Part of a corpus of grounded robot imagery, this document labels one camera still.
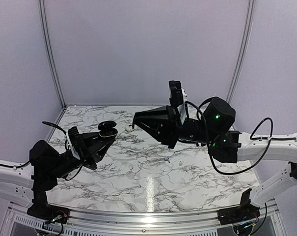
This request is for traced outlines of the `black earbud charging case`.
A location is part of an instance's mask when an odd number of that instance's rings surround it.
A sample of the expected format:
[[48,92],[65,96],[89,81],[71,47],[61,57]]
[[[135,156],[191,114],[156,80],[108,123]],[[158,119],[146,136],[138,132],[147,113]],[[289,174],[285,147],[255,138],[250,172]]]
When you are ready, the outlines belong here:
[[116,122],[112,120],[103,121],[99,123],[99,136],[102,138],[115,137],[118,134],[118,130],[115,128],[116,125]]

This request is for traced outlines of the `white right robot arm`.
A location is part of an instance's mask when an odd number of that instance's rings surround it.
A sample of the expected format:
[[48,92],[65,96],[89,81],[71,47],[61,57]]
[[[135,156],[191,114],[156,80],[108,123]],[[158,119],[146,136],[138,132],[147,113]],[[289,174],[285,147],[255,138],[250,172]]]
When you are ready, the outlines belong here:
[[174,148],[178,142],[206,146],[210,162],[237,163],[253,160],[286,161],[286,165],[258,187],[242,193],[234,216],[245,220],[276,195],[297,185],[297,133],[275,136],[232,130],[235,110],[223,99],[211,97],[203,102],[205,111],[196,107],[195,119],[189,117],[186,101],[181,106],[163,106],[137,112],[133,126],[138,126],[162,145]]

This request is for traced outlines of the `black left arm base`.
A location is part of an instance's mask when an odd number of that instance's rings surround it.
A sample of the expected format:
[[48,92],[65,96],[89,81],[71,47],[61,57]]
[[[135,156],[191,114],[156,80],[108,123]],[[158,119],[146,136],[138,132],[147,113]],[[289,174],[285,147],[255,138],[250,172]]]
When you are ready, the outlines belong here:
[[57,221],[66,224],[69,216],[69,209],[55,206],[48,203],[45,191],[34,191],[32,205],[27,209],[27,214],[52,223],[53,219],[61,216]]

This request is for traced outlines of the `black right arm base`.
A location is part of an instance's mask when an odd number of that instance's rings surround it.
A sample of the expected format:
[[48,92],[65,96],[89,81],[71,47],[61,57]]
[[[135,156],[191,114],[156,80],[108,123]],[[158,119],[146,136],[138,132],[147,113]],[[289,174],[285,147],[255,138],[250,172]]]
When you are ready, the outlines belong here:
[[260,216],[259,207],[251,204],[249,188],[242,193],[238,206],[220,209],[217,211],[217,218],[221,225],[234,224],[251,220]]

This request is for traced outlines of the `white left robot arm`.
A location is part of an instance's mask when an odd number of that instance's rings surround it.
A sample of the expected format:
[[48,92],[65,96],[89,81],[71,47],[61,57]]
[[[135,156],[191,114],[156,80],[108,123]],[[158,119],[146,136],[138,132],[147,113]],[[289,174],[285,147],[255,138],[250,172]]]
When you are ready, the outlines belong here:
[[50,218],[53,207],[46,192],[76,169],[97,169],[116,136],[116,129],[82,134],[72,130],[67,133],[64,153],[38,141],[29,151],[27,163],[0,163],[0,197],[34,210],[43,219]]

